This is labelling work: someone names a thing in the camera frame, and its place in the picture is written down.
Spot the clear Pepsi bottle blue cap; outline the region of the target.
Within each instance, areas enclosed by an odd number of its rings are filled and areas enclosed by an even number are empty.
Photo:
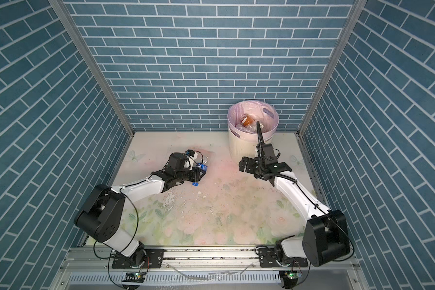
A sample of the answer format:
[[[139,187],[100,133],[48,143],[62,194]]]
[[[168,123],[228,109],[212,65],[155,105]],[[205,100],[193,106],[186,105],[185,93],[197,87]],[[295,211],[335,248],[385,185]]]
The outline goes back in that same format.
[[[200,180],[205,176],[207,172],[207,166],[201,163],[199,166],[192,169],[191,182],[193,186],[198,186]]]

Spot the brown Nescafe coffee bottle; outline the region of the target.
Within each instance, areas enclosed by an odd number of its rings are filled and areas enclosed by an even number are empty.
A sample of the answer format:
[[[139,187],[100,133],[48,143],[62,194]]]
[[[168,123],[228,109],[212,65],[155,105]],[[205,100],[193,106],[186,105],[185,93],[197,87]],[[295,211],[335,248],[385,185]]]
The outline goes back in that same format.
[[[249,115],[249,114],[244,114],[242,115],[242,117],[240,118],[240,124],[244,127],[244,128],[248,128],[249,126],[251,126],[253,123],[255,122],[255,119]]]

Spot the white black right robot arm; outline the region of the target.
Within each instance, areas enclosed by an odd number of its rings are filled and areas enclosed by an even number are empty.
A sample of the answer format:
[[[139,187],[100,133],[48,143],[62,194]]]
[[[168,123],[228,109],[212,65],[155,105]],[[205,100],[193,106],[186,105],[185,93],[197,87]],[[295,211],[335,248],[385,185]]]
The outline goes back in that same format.
[[[289,236],[275,242],[277,261],[285,266],[299,263],[319,267],[341,262],[352,254],[348,224],[342,211],[331,210],[302,186],[285,162],[279,162],[271,144],[257,146],[256,157],[242,157],[239,170],[269,181],[282,192],[304,221],[302,236]]]

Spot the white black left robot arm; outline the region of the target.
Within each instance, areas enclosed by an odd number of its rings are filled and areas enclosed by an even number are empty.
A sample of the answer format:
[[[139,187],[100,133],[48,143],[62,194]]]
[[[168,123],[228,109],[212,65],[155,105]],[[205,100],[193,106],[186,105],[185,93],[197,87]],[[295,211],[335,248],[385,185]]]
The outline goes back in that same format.
[[[152,195],[167,192],[185,182],[197,185],[204,177],[207,166],[199,151],[174,152],[162,169],[147,178],[120,186],[95,186],[74,219],[74,224],[96,242],[110,247],[118,254],[139,265],[145,256],[145,246],[122,229],[123,212],[134,210],[135,228],[139,228],[140,210],[135,202]]]

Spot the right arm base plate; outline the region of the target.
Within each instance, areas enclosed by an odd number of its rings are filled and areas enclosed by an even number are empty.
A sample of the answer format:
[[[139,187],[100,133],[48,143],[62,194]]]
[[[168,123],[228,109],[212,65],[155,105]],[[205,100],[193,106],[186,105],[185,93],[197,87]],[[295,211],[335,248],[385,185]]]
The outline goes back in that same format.
[[[303,257],[288,257],[280,247],[268,247],[259,245],[254,249],[257,257],[259,258],[260,267],[262,268],[275,268],[275,267],[307,267],[308,260]]]

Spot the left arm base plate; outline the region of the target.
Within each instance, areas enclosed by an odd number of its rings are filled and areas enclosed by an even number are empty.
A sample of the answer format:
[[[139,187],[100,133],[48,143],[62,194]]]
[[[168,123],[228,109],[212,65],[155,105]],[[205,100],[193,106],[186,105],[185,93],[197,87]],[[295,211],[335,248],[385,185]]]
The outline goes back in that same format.
[[[164,249],[140,249],[129,257],[116,252],[112,255],[113,269],[137,269],[137,268],[161,268],[164,257]]]

